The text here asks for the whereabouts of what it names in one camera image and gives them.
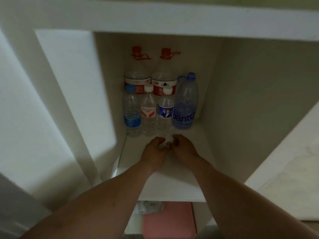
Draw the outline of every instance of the bottle label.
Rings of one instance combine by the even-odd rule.
[[[156,111],[156,106],[155,107],[141,106],[141,112],[143,117],[148,117],[148,118],[155,117],[155,111]]]
[[[125,125],[130,128],[138,127],[141,124],[141,117],[135,119],[128,119],[124,116]]]
[[[178,121],[181,124],[192,123],[194,121],[195,112],[191,113],[181,113],[174,109],[173,119]]]
[[[170,118],[173,116],[174,107],[161,107],[157,106],[157,115],[162,118]]]
[[[146,79],[131,79],[125,76],[125,85],[134,85],[135,93],[141,95],[144,93],[144,85],[149,84],[151,82],[151,78],[148,77]]]
[[[157,96],[161,96],[163,94],[163,88],[165,86],[171,86],[173,88],[172,95],[175,94],[177,79],[173,81],[159,81],[152,79],[152,84],[154,86],[154,94]]]

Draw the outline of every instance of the clear plastic bottle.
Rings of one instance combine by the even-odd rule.
[[[153,94],[153,85],[144,85],[144,95],[141,99],[141,121],[143,133],[152,136],[156,132],[156,101]]]
[[[189,129],[194,121],[198,105],[196,74],[188,73],[175,95],[173,126],[180,130]]]
[[[124,121],[127,134],[131,137],[137,137],[141,134],[141,107],[138,102],[138,96],[135,93],[134,85],[125,86],[123,96]]]
[[[125,85],[134,85],[138,95],[142,95],[144,85],[151,82],[151,75],[147,68],[150,60],[147,54],[142,54],[140,46],[132,47],[132,54],[125,56]]]
[[[157,105],[157,129],[168,131],[172,127],[172,116],[174,110],[174,99],[172,97],[173,88],[165,86],[163,95]]]
[[[158,66],[152,74],[152,84],[154,85],[154,94],[156,96],[163,94],[163,88],[165,86],[173,87],[172,94],[175,94],[177,76],[174,73],[175,67],[171,59],[174,55],[180,53],[181,52],[171,52],[170,48],[162,48],[162,55],[159,57]]]

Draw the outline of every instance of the red and white label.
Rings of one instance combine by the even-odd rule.
[[[149,84],[151,82],[151,78],[146,79],[131,79],[125,76],[125,85],[134,85],[135,93],[140,95],[144,93],[144,85]]]
[[[172,95],[174,95],[175,91],[176,91],[177,79],[173,80],[173,81],[159,81],[159,80],[152,79],[152,84],[154,86],[154,94],[155,95],[161,96],[163,94],[163,88],[165,86],[171,86],[173,88]]]
[[[142,117],[152,118],[155,117],[156,107],[141,106]]]

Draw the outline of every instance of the cabinet compartment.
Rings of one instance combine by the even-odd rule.
[[[37,36],[103,180],[136,163],[151,139],[126,137],[123,124],[124,56],[132,46],[155,62],[163,47],[181,52],[172,59],[176,72],[195,72],[200,92],[196,123],[183,132],[241,182],[319,100],[314,42],[62,30]],[[205,201],[193,175],[172,160],[140,200]]]

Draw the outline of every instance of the pink box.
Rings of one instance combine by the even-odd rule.
[[[194,239],[196,228],[191,202],[164,202],[161,213],[144,215],[145,239]]]

